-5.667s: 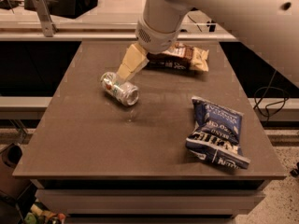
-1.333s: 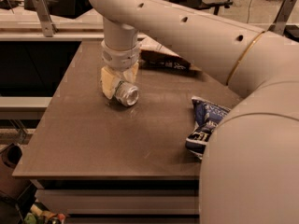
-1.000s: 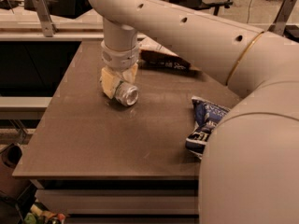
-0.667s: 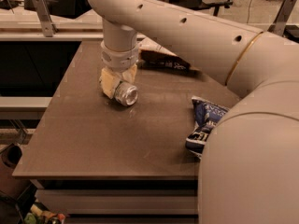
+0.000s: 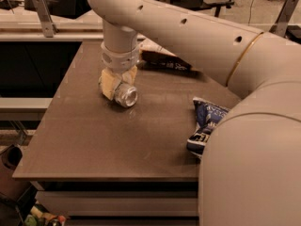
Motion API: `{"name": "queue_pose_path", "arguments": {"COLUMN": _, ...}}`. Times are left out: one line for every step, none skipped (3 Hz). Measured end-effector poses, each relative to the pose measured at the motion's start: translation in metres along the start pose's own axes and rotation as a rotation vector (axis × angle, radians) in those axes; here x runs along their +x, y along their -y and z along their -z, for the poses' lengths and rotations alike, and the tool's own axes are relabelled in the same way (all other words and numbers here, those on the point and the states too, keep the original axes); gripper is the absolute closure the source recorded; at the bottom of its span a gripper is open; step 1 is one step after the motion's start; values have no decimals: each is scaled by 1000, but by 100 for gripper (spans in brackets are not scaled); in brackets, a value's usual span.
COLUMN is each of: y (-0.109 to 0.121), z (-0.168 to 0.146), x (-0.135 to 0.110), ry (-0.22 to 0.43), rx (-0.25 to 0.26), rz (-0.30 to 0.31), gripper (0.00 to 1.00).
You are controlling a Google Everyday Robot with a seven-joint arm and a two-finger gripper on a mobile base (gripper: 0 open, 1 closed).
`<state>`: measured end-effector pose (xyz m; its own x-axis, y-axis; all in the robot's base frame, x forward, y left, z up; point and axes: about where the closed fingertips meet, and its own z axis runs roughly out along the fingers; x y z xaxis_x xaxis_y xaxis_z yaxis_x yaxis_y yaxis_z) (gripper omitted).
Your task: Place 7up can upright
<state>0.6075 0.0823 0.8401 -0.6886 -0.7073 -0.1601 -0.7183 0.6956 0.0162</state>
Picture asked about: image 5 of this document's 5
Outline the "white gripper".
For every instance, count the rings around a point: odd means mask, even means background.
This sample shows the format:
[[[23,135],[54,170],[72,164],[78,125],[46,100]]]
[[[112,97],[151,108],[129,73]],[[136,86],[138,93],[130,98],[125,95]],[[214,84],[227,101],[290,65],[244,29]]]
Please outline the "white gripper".
[[[99,82],[103,95],[110,101],[114,99],[115,91],[122,81],[129,85],[135,83],[137,67],[135,66],[139,60],[139,48],[136,46],[130,52],[113,52],[105,47],[105,43],[101,44],[101,60],[105,68],[102,70]]]

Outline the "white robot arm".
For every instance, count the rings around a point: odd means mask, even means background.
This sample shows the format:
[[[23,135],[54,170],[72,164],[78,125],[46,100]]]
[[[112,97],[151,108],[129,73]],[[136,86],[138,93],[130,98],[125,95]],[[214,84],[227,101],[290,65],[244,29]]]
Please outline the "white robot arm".
[[[200,225],[301,226],[299,45],[154,0],[88,2],[241,97],[202,156]]]

